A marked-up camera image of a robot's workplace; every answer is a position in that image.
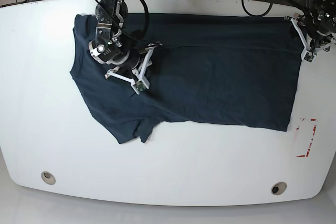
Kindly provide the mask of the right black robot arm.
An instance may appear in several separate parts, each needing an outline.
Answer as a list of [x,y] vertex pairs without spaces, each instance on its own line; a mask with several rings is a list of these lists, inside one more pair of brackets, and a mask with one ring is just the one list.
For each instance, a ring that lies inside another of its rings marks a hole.
[[111,65],[105,78],[115,77],[126,81],[136,94],[149,89],[145,76],[152,64],[151,57],[160,42],[145,47],[143,41],[149,28],[149,10],[144,0],[139,0],[144,8],[144,26],[128,34],[124,30],[128,7],[124,0],[100,0],[97,2],[95,16],[98,21],[95,38],[89,43],[92,58],[100,64]]

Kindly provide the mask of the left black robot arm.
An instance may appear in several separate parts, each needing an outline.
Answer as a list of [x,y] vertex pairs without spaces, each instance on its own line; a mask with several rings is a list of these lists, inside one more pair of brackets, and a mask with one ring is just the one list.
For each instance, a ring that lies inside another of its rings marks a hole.
[[303,44],[301,59],[312,63],[320,51],[335,45],[335,0],[311,0],[307,6],[286,1],[302,11],[290,19],[291,34]]

